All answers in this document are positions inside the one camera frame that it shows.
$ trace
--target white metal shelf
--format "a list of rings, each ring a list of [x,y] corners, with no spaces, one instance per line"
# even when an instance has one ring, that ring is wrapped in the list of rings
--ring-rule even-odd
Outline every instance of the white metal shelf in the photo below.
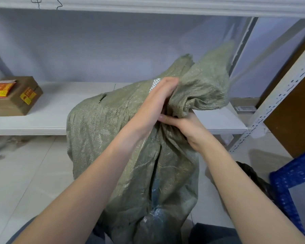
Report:
[[[305,0],[0,0],[0,8],[305,18]]]
[[[71,109],[86,98],[121,88],[129,83],[42,82],[44,94],[26,116],[0,117],[0,135],[66,135]],[[218,110],[196,112],[213,134],[242,134],[247,127],[229,104]]]

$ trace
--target white tiled floor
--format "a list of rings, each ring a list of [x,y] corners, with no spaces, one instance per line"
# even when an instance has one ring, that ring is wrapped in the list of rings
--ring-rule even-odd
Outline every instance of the white tiled floor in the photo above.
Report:
[[[286,163],[290,159],[271,133],[258,139],[249,137],[232,156],[258,167],[263,163],[259,160],[263,153],[267,158],[276,154],[276,161]],[[6,243],[73,181],[72,168],[65,136],[36,137],[0,160],[0,244]],[[233,227],[205,172],[206,164],[200,159],[199,200],[183,225],[184,239],[197,222]]]

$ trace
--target white polka dot fabric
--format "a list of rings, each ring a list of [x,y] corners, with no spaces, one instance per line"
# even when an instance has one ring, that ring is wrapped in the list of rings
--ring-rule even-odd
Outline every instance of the white polka dot fabric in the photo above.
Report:
[[[152,83],[152,86],[151,86],[149,92],[151,92],[151,90],[154,89],[154,87],[155,87],[160,81],[161,81],[161,79],[159,79],[159,78],[158,78],[158,79],[155,79],[155,80],[153,81],[153,83]]]

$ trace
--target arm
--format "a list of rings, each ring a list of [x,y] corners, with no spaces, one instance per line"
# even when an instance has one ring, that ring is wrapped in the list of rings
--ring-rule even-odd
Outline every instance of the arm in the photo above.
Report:
[[[182,119],[161,115],[159,121],[178,127],[202,155],[243,243],[305,243],[305,236],[244,173],[193,111]]]
[[[14,241],[85,243],[107,204],[138,141],[149,135],[165,99],[178,83],[164,78],[104,152]]]

